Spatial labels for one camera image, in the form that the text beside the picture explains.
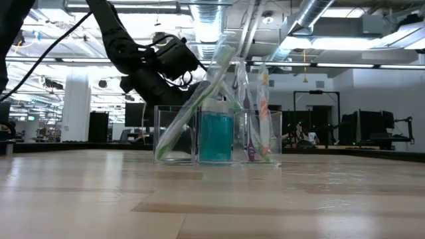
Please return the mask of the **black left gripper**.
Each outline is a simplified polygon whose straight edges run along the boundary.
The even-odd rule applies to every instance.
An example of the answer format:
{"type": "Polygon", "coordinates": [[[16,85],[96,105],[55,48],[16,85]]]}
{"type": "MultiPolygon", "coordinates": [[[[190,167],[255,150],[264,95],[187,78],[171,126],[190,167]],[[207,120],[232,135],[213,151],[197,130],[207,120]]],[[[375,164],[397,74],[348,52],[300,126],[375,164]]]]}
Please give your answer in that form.
{"type": "Polygon", "coordinates": [[[200,81],[190,85],[184,92],[176,86],[168,85],[155,71],[145,68],[122,76],[120,82],[120,87],[125,93],[135,90],[148,105],[183,105],[185,108],[199,98],[210,85],[211,82],[208,80],[200,81]]]}

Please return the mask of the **green toothbrush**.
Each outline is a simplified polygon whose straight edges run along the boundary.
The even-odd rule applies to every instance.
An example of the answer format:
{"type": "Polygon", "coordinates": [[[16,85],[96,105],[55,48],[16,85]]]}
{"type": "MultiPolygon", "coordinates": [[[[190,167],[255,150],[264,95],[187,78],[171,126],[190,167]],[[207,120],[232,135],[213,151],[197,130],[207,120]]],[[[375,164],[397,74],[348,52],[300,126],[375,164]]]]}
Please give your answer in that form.
{"type": "Polygon", "coordinates": [[[225,31],[221,34],[209,62],[203,80],[208,80],[211,85],[188,107],[181,106],[175,119],[161,134],[154,148],[155,163],[191,164],[197,152],[197,124],[202,103],[207,98],[215,97],[225,85],[226,72],[236,56],[237,47],[232,42],[234,31],[225,31]]]}

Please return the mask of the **teal toothbrush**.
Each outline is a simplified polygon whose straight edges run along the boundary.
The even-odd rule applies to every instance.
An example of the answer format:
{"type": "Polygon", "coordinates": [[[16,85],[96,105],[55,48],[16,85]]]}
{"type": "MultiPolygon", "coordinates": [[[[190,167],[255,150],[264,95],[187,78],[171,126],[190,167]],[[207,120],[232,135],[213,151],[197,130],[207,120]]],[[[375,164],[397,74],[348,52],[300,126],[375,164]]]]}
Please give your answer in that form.
{"type": "MultiPolygon", "coordinates": [[[[222,92],[230,101],[231,109],[235,117],[234,124],[235,124],[235,140],[236,140],[236,152],[237,152],[236,158],[241,162],[250,163],[248,162],[248,157],[246,154],[246,134],[244,132],[243,109],[241,105],[238,103],[234,90],[232,90],[230,86],[225,84],[222,87],[222,92]]],[[[256,147],[256,155],[255,155],[255,161],[253,163],[269,163],[269,162],[263,161],[263,158],[260,154],[260,126],[259,126],[259,111],[258,111],[257,103],[256,104],[254,103],[254,110],[255,112],[253,113],[252,119],[254,120],[254,127],[256,130],[255,139],[254,139],[254,144],[256,147]]],[[[276,137],[273,132],[272,116],[270,113],[269,156],[280,152],[280,144],[278,142],[278,139],[279,138],[276,137]]]]}

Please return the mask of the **clear acrylic organizer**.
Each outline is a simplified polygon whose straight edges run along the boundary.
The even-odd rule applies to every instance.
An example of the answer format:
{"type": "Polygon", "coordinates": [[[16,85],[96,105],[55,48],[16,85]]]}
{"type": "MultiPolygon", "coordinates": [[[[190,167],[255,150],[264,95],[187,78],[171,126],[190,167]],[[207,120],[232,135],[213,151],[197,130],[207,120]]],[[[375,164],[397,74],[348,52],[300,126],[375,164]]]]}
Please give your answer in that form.
{"type": "MultiPolygon", "coordinates": [[[[167,129],[167,127],[170,125],[170,123],[175,119],[175,116],[177,115],[178,111],[179,111],[180,107],[178,106],[156,106],[155,107],[155,116],[154,116],[154,133],[153,133],[153,138],[154,138],[154,148],[157,145],[159,138],[161,136],[161,134],[167,129]]],[[[276,137],[278,137],[278,142],[280,144],[280,152],[277,154],[280,154],[282,152],[282,113],[281,112],[277,112],[277,111],[271,111],[271,116],[272,116],[272,123],[273,123],[273,132],[274,135],[276,137]]],[[[214,152],[215,152],[215,158],[212,161],[200,161],[199,160],[199,132],[200,132],[200,121],[201,121],[201,110],[200,113],[198,115],[198,128],[197,128],[197,152],[196,152],[196,158],[194,160],[193,163],[188,164],[188,163],[180,163],[180,164],[176,164],[176,163],[172,163],[171,165],[235,165],[235,164],[249,164],[249,163],[244,163],[239,161],[236,156],[237,156],[237,152],[236,152],[236,140],[235,140],[235,124],[233,127],[233,143],[232,143],[232,158],[231,161],[228,162],[224,162],[224,161],[217,161],[216,160],[216,147],[217,147],[217,134],[216,134],[216,116],[215,116],[215,120],[214,120],[214,152]]],[[[275,164],[275,165],[279,165],[281,162],[279,163],[267,163],[267,164],[275,164]]]]}

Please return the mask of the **black monitor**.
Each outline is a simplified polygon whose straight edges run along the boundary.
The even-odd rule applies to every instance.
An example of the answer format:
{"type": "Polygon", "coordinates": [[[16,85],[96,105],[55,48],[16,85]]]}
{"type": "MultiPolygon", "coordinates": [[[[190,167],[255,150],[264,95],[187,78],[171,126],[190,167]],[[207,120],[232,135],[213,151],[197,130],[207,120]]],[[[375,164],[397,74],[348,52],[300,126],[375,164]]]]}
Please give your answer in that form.
{"type": "Polygon", "coordinates": [[[154,108],[144,103],[126,103],[125,105],[126,127],[153,127],[154,108]]]}

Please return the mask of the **black cabinet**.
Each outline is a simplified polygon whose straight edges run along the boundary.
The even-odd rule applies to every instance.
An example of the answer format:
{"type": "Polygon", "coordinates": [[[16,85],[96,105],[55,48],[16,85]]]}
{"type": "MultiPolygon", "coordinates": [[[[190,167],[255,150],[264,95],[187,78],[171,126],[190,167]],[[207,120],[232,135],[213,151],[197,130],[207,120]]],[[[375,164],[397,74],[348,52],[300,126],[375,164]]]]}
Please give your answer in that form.
{"type": "Polygon", "coordinates": [[[106,143],[108,138],[109,113],[91,112],[88,141],[90,143],[106,143]]]}

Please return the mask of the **white pillar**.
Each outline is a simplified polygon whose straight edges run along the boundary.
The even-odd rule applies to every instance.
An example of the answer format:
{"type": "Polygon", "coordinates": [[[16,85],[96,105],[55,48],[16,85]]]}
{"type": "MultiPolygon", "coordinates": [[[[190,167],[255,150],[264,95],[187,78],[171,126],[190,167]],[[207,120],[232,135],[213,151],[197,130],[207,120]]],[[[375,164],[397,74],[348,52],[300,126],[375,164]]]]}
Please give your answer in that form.
{"type": "Polygon", "coordinates": [[[87,141],[90,124],[91,87],[88,70],[71,68],[66,76],[61,141],[87,141]]]}

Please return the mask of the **long linear ceiling light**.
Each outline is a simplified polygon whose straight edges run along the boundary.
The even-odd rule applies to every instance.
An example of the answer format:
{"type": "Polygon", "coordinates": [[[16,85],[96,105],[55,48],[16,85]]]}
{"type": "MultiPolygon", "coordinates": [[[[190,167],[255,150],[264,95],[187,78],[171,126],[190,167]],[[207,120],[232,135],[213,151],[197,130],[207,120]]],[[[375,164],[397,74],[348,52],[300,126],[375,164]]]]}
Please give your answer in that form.
{"type": "MultiPolygon", "coordinates": [[[[43,64],[88,64],[88,65],[111,65],[107,58],[44,58],[43,64]]],[[[246,61],[247,66],[261,66],[265,64],[271,67],[294,67],[294,68],[358,68],[378,70],[425,70],[425,64],[347,64],[328,62],[269,62],[269,61],[246,61]]]]}

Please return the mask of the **black equipment workstation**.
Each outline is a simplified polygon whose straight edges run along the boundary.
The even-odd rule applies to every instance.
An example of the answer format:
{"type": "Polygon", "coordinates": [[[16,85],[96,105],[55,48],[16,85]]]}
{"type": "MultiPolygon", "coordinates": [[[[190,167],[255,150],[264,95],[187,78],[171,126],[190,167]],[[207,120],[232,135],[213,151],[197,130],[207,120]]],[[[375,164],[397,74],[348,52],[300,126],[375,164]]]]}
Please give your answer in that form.
{"type": "Polygon", "coordinates": [[[357,110],[352,114],[343,115],[338,131],[339,145],[395,150],[393,143],[415,144],[412,117],[395,119],[392,112],[384,110],[379,112],[357,110]],[[408,134],[389,132],[390,129],[396,129],[396,123],[406,123],[408,134]]]}

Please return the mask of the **person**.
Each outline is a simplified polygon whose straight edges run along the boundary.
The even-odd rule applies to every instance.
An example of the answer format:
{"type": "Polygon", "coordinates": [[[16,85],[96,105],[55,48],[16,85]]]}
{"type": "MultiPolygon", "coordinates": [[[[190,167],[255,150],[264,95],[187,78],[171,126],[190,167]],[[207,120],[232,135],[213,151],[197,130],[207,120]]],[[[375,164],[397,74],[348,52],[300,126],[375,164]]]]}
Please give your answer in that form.
{"type": "Polygon", "coordinates": [[[0,121],[0,141],[14,139],[16,135],[16,123],[13,121],[0,121]]]}

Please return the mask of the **silver spiral air duct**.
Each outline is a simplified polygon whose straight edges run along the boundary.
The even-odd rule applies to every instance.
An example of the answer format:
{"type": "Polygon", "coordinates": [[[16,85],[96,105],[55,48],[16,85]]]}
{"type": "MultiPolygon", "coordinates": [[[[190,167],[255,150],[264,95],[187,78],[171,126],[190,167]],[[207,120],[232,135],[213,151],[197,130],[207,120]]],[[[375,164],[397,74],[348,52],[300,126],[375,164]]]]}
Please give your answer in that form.
{"type": "Polygon", "coordinates": [[[268,57],[267,61],[284,61],[290,52],[300,48],[306,40],[297,42],[297,37],[310,37],[313,34],[314,24],[328,10],[335,0],[303,0],[299,11],[285,17],[281,25],[280,43],[268,57]]]}
{"type": "Polygon", "coordinates": [[[189,6],[198,45],[199,58],[211,60],[224,25],[227,6],[212,3],[189,6]]]}

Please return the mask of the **black aluminium table frame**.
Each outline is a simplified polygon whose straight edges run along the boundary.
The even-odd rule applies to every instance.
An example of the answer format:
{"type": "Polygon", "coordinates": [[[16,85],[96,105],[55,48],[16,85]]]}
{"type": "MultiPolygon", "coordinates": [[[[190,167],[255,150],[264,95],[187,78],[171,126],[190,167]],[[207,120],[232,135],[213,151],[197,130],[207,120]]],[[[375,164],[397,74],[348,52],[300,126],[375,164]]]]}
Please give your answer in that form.
{"type": "MultiPolygon", "coordinates": [[[[154,161],[153,147],[150,145],[132,145],[117,143],[87,143],[87,142],[65,142],[65,143],[16,143],[14,141],[0,141],[0,155],[6,155],[7,149],[11,147],[13,153],[40,153],[51,151],[72,151],[72,150],[122,150],[137,151],[144,153],[142,159],[154,161]]],[[[348,149],[292,149],[284,148],[277,155],[269,156],[269,163],[279,163],[284,155],[347,155],[356,157],[368,157],[377,159],[389,159],[395,161],[407,161],[415,163],[425,163],[425,153],[383,151],[366,148],[348,149]]]]}

